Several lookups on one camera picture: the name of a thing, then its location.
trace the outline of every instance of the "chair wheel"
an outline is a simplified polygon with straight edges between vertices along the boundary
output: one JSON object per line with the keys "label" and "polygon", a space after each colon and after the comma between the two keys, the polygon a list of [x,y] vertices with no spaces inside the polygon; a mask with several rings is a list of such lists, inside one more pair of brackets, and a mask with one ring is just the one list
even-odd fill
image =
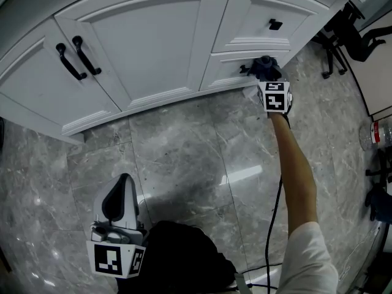
{"label": "chair wheel", "polygon": [[373,196],[373,190],[367,193],[366,198],[365,198],[365,207],[370,206],[370,202],[372,201],[372,196]]}
{"label": "chair wheel", "polygon": [[329,78],[331,76],[331,74],[329,72],[322,72],[321,75],[323,75],[324,80],[326,80],[327,78]]}

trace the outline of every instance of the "black drawer pull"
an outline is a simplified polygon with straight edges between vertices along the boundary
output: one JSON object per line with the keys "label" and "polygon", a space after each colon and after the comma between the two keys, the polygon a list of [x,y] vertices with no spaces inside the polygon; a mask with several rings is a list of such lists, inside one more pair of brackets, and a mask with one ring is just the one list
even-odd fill
{"label": "black drawer pull", "polygon": [[66,52],[66,46],[61,42],[58,43],[56,46],[56,50],[60,54],[60,60],[66,67],[66,69],[78,80],[82,80],[87,77],[86,73],[81,73],[79,74],[78,71],[75,70],[75,68],[72,66],[72,64],[67,60],[67,58],[64,56],[64,53]]}
{"label": "black drawer pull", "polygon": [[100,74],[102,70],[99,67],[95,69],[92,66],[90,60],[86,57],[86,55],[83,53],[83,50],[81,49],[81,44],[83,43],[83,39],[80,36],[75,36],[74,38],[72,38],[72,42],[76,46],[76,52],[78,53],[80,60],[88,69],[88,71],[93,75]]}
{"label": "black drawer pull", "polygon": [[272,30],[272,31],[278,31],[279,28],[281,28],[281,26],[283,24],[282,22],[276,21],[274,18],[270,19],[269,23],[271,24],[269,26],[269,29]]}
{"label": "black drawer pull", "polygon": [[245,65],[242,65],[239,68],[241,69],[239,72],[240,74],[246,73],[247,71],[249,71],[251,69],[250,67],[245,67]]}

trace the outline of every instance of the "chair leg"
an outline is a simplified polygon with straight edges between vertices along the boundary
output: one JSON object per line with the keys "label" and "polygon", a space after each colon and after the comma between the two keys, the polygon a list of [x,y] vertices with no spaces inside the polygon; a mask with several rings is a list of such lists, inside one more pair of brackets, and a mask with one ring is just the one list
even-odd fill
{"label": "chair leg", "polygon": [[328,72],[322,72],[321,75],[323,75],[323,78],[326,80],[327,78],[329,78],[331,76],[331,74],[333,73],[333,54],[330,51],[330,49],[326,50],[326,57],[328,59],[328,68],[329,71]]}
{"label": "chair leg", "polygon": [[323,44],[323,40],[319,36],[314,36],[311,41]]}
{"label": "chair leg", "polygon": [[370,46],[367,46],[365,49],[362,50],[361,52],[361,57],[358,58],[358,61],[360,62],[365,62],[367,58],[372,54],[373,50],[379,46],[385,43],[385,40],[379,39],[379,40],[374,40]]}
{"label": "chair leg", "polygon": [[390,34],[392,34],[392,26],[371,29],[362,37],[361,46],[366,47],[372,39]]}
{"label": "chair leg", "polygon": [[344,64],[344,61],[343,61],[340,53],[337,51],[336,48],[331,49],[331,51],[332,51],[332,54],[336,57],[336,59],[339,61],[339,63],[341,64],[341,66],[343,68],[343,69],[339,70],[339,74],[340,75],[345,74],[348,70],[347,70],[347,67]]}

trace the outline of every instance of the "cabinet door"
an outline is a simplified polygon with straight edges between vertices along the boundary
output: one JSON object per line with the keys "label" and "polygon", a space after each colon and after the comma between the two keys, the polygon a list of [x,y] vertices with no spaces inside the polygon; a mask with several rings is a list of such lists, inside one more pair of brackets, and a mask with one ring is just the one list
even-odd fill
{"label": "cabinet door", "polygon": [[227,0],[82,0],[55,18],[121,110],[199,90]]}
{"label": "cabinet door", "polygon": [[290,50],[303,36],[298,28],[327,11],[315,0],[228,0],[213,52]]}
{"label": "cabinet door", "polygon": [[[78,74],[61,62],[56,46]],[[72,135],[91,123],[119,112],[98,82],[86,71],[54,19],[21,39],[0,61],[0,93],[62,127]]]}

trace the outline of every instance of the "marble tile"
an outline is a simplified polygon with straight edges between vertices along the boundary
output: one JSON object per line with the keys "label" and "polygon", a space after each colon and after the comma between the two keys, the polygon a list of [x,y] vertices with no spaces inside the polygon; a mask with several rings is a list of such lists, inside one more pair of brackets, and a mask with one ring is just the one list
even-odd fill
{"label": "marble tile", "polygon": [[67,144],[31,131],[30,161],[21,204],[49,230],[81,230],[70,186]]}
{"label": "marble tile", "polygon": [[[241,91],[215,95],[211,113],[228,174],[239,227],[250,268],[263,265],[264,245],[279,184],[279,156],[273,127],[262,106]],[[277,218],[270,259],[281,260],[287,240],[287,220]]]}
{"label": "marble tile", "polygon": [[339,151],[349,145],[359,145],[360,126],[370,124],[363,105],[354,97],[348,97],[320,102],[319,108],[332,148]]}
{"label": "marble tile", "polygon": [[182,223],[202,229],[214,242],[218,252],[223,253],[225,258],[234,264],[237,271],[247,270],[244,248],[233,204],[208,211],[187,221],[182,221]]}
{"label": "marble tile", "polygon": [[0,292],[25,294],[26,290],[19,281],[18,276],[14,273],[10,273],[8,275],[0,275]]}
{"label": "marble tile", "polygon": [[27,135],[29,129],[4,121],[4,144],[0,153],[0,170],[16,171],[29,165]]}
{"label": "marble tile", "polygon": [[26,219],[24,217],[25,208],[21,203],[21,196],[25,192],[26,170],[17,170],[4,173],[1,184],[7,193],[5,199],[1,202],[0,216],[2,225],[0,231],[2,234],[12,236],[14,239],[25,241]]}
{"label": "marble tile", "polygon": [[[8,252],[10,248],[12,249],[13,256],[9,256]],[[24,292],[39,293],[42,284],[35,277],[39,273],[39,270],[29,251],[27,242],[14,239],[10,243],[10,247],[6,247],[6,249],[4,253],[12,269],[10,276],[18,280]]]}
{"label": "marble tile", "polygon": [[[91,237],[90,225],[94,220],[94,215],[92,212],[94,206],[94,199],[97,192],[105,186],[106,183],[98,183],[93,185],[87,185],[79,187],[73,190],[73,196],[75,197],[78,214],[85,231],[86,237]],[[144,200],[144,195],[142,193],[137,193],[138,204],[139,204],[139,216],[138,220],[145,225],[145,228],[149,230],[151,225],[151,220],[149,218],[148,210]]]}
{"label": "marble tile", "polygon": [[187,219],[232,203],[206,99],[143,112],[129,121],[153,222]]}
{"label": "marble tile", "polygon": [[105,277],[91,272],[86,248],[86,236],[75,231],[45,231],[34,243],[31,253],[36,257],[40,271],[48,277],[64,279],[72,284],[95,285],[110,292]]}
{"label": "marble tile", "polygon": [[[341,285],[339,287],[340,288],[339,293],[347,293],[347,292],[351,293],[350,291],[353,291],[354,288],[363,287],[363,285],[365,284],[366,279],[367,279],[367,274],[368,274],[368,268],[370,267],[373,260],[376,258],[377,254],[379,252],[379,249],[382,246],[382,241],[383,241],[383,236],[384,236],[386,224],[380,223],[380,224],[375,224],[375,226],[376,226],[376,228],[373,230],[372,233],[377,234],[377,236],[374,239],[374,242],[369,250],[369,253],[368,253],[366,259],[364,259],[363,254],[366,253],[367,249],[361,250],[361,252],[355,251],[356,261],[354,263],[352,263],[352,262],[348,263],[348,265],[350,266],[350,269],[347,271],[345,278],[342,278],[342,280],[339,283],[339,285]],[[368,238],[365,238],[363,241],[365,242],[367,239],[371,240],[371,237],[368,236]],[[351,280],[352,280],[351,276],[354,276],[358,269],[359,269],[358,274],[356,275],[354,281],[351,282]]]}
{"label": "marble tile", "polygon": [[115,294],[116,292],[99,284],[72,283],[53,276],[44,276],[43,290],[48,294]]}
{"label": "marble tile", "polygon": [[296,58],[299,61],[298,72],[303,82],[308,83],[312,88],[316,99],[333,100],[352,96],[360,99],[360,92],[350,72],[339,75],[338,68],[334,67],[334,73],[328,79],[323,79],[322,72],[328,70],[328,65],[326,65],[326,51],[321,45],[309,42]]}
{"label": "marble tile", "polygon": [[101,124],[84,131],[83,134],[85,135],[85,143],[77,146],[70,145],[67,152],[69,156],[130,141],[129,123],[127,118],[117,119]]}
{"label": "marble tile", "polygon": [[377,224],[375,223],[372,230],[367,232],[366,236],[354,248],[349,249],[350,252],[345,254],[344,261],[336,263],[339,268],[338,293],[347,293],[352,281],[365,262],[366,254],[372,248],[377,232]]}
{"label": "marble tile", "polygon": [[133,177],[136,188],[140,191],[131,143],[68,156],[68,169],[73,189],[108,182],[122,173],[128,173]]}

